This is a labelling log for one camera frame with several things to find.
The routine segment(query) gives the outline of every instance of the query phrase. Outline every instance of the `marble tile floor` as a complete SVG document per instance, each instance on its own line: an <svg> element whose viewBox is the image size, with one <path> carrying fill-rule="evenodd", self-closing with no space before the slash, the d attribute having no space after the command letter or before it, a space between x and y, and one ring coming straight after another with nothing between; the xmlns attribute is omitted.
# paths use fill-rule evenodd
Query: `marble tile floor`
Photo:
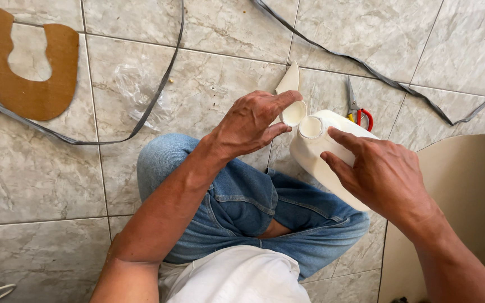
<svg viewBox="0 0 485 303"><path fill-rule="evenodd" d="M359 57L426 94L454 120L485 100L485 1L266 1L326 47ZM115 83L120 64L140 66L158 83L179 30L178 0L0 0L14 14L13 72L46 80L44 23L80 33L71 106L43 125L82 140L126 137L135 121ZM86 302L115 234L139 207L136 159L158 135L206 135L238 97L274 92L297 60L310 113L347 113L348 75L374 115L376 136L420 150L456 135L485 133L485 109L449 127L421 100L387 87L358 66L291 35L251 1L185 1L183 49L164 98L172 115L159 132L143 128L110 146L73 147L0 114L1 302ZM293 133L242 157L321 187L288 152ZM302 282L313 302L376 303L386 220L370 213L369 232L346 254Z"/></svg>

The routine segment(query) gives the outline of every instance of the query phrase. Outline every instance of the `knee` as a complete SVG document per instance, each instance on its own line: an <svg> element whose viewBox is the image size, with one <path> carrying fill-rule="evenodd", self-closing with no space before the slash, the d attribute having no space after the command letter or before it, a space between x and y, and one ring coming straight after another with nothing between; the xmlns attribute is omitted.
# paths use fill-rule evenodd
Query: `knee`
<svg viewBox="0 0 485 303"><path fill-rule="evenodd" d="M198 142L183 134L167 134L153 139L139 153L136 165L138 182L146 180L153 187L158 186L186 159Z"/></svg>
<svg viewBox="0 0 485 303"><path fill-rule="evenodd" d="M138 168L179 166L199 140L183 134L166 134L147 143L138 156Z"/></svg>

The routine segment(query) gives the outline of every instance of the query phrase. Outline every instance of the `hand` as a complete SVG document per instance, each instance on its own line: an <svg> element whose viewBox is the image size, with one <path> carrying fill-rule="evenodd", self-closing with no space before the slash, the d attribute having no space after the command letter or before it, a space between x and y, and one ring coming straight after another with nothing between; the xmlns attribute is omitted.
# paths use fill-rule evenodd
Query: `hand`
<svg viewBox="0 0 485 303"><path fill-rule="evenodd" d="M442 214L424 188L414 152L391 141L357 137L333 127L328 133L354 154L354 165L351 168L329 151L321 158L362 203L400 229Z"/></svg>
<svg viewBox="0 0 485 303"><path fill-rule="evenodd" d="M249 93L235 101L220 124L203 140L226 161L255 152L274 137L291 131L291 127L281 122L269 125L286 107L300 100L302 96L297 91L279 95L262 91Z"/></svg>

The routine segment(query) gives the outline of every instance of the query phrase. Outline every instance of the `jeans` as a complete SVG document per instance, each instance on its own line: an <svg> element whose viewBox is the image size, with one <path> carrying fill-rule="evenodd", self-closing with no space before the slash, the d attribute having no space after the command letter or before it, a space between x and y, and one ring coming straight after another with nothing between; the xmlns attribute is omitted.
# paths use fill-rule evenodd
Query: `jeans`
<svg viewBox="0 0 485 303"><path fill-rule="evenodd" d="M199 140L168 134L149 142L138 158L138 186L144 201L197 146ZM272 219L293 232L256 238ZM268 168L266 173L235 159L209 186L183 236L164 261L183 264L235 245L252 245L297 260L299 280L327 266L354 245L370 224L333 194Z"/></svg>

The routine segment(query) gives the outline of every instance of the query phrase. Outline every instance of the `scissors blade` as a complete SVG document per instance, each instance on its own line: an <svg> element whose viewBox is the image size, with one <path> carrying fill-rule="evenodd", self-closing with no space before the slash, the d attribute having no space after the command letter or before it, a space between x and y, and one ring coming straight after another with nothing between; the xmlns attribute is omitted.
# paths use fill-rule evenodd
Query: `scissors blade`
<svg viewBox="0 0 485 303"><path fill-rule="evenodd" d="M349 86L349 109L358 109L357 100L354 98L353 86L351 86L351 78L347 77L347 85Z"/></svg>
<svg viewBox="0 0 485 303"><path fill-rule="evenodd" d="M282 81L276 88L276 94L281 94L286 91L298 91L300 83L299 65L297 61L293 61Z"/></svg>

